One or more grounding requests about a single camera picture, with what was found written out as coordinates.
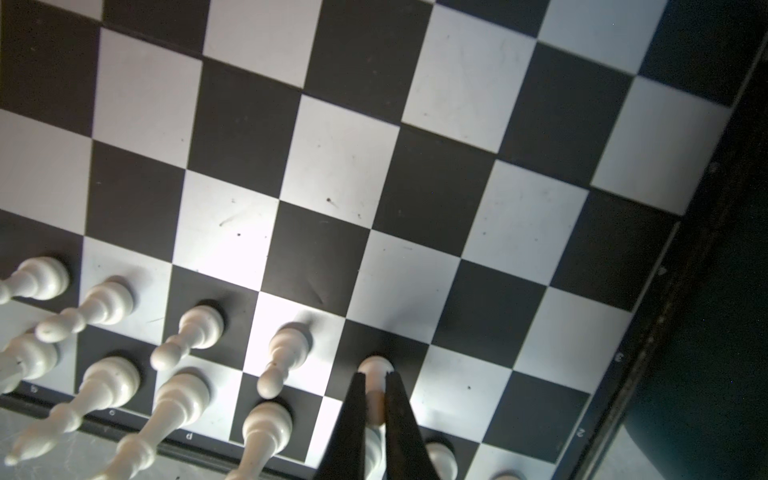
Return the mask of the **white chess pawn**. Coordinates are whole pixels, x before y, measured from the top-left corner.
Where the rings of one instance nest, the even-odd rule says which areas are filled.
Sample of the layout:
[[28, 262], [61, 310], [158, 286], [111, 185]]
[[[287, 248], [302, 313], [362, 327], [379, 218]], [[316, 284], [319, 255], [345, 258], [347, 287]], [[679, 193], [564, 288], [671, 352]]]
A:
[[366, 422], [372, 428], [385, 423], [386, 375], [393, 370], [391, 362], [378, 355], [366, 358], [358, 367], [365, 375]]

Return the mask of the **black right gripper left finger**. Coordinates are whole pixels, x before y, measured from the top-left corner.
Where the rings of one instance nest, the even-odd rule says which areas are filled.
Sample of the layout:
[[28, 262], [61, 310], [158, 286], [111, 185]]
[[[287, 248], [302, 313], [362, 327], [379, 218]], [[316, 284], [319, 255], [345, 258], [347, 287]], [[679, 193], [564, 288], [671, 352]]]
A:
[[366, 414], [365, 375], [357, 372], [352, 376], [314, 480], [365, 478]]

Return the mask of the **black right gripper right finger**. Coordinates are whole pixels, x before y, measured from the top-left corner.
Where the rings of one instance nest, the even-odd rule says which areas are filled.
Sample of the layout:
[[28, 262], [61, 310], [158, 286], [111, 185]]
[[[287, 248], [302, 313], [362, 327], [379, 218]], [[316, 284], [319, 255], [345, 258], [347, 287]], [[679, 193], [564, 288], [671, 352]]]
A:
[[401, 375], [396, 371], [386, 374], [384, 404], [387, 478], [438, 480]]

